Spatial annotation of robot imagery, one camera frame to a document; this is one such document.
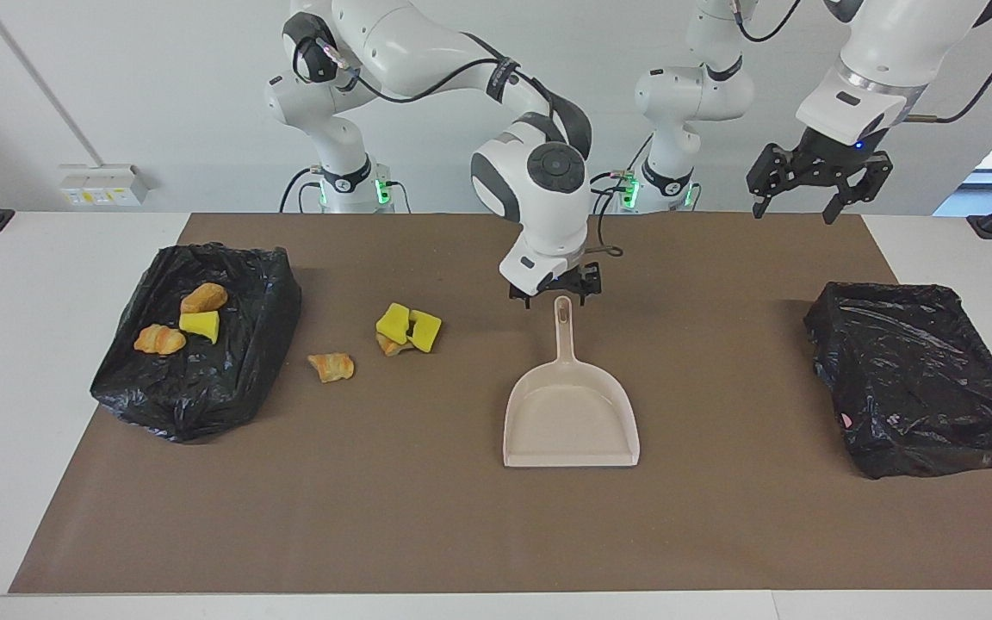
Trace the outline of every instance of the yellow sponge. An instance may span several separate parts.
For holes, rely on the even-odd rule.
[[[389,310],[377,322],[377,333],[397,344],[405,344],[408,342],[408,314],[408,309],[399,303],[389,306]]]
[[[416,345],[416,349],[430,353],[431,349],[434,348],[434,340],[438,337],[438,330],[442,329],[442,319],[428,313],[421,313],[419,310],[412,310],[409,319],[412,323],[412,330],[408,335],[408,340]]]
[[[220,313],[213,310],[212,313],[183,314],[178,319],[178,329],[204,335],[209,338],[209,342],[216,344],[217,334],[220,334]]]

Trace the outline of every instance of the dustpan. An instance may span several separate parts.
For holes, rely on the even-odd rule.
[[[520,378],[504,419],[507,467],[634,467],[634,409],[605,370],[576,360],[572,300],[554,303],[558,357]]]

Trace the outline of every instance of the brown table surface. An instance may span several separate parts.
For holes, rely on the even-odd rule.
[[[611,219],[578,356],[629,392],[642,462],[508,470],[504,408],[554,357],[480,216],[194,215],[183,243],[288,248],[301,322],[252,424],[176,446],[98,411],[12,592],[992,589],[992,471],[871,481],[802,325],[830,280],[894,282],[858,217]],[[387,360],[390,301],[445,328]],[[347,350],[320,385],[310,353]]]

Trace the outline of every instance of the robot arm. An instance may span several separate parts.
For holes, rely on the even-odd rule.
[[[284,32],[294,75],[271,82],[268,98],[283,122],[313,138],[330,206],[357,205],[342,211],[361,212],[374,195],[362,135],[335,114],[375,97],[410,102],[446,90],[483,90],[519,115],[472,163],[485,207],[524,228],[501,274],[536,295],[579,269],[591,212],[584,158],[592,142],[581,109],[515,60],[433,23],[407,0],[303,0],[291,8]],[[403,97],[389,97],[382,87]]]
[[[894,168],[890,157],[877,151],[879,142],[905,121],[948,52],[992,17],[992,0],[826,0],[826,5],[851,25],[852,36],[798,110],[807,126],[799,146],[790,152],[765,146],[749,171],[757,217],[774,196],[799,185],[837,188],[824,212],[830,224],[844,208],[874,200]]]
[[[637,172],[634,210],[669,211],[682,203],[702,142],[692,121],[732,121],[753,105],[755,86],[741,62],[734,4],[748,20],[757,0],[699,0],[688,30],[698,67],[657,68],[637,84],[638,109],[653,123],[653,146]]]

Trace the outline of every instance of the trash bag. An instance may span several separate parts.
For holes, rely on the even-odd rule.
[[[954,291],[834,282],[806,326],[863,474],[992,468],[992,356]]]
[[[177,328],[182,298],[205,282],[228,290],[216,344],[186,334],[173,356],[133,349],[153,323]],[[301,287],[285,250],[220,244],[162,250],[141,279],[90,393],[118,419],[184,443],[248,423],[286,360]]]

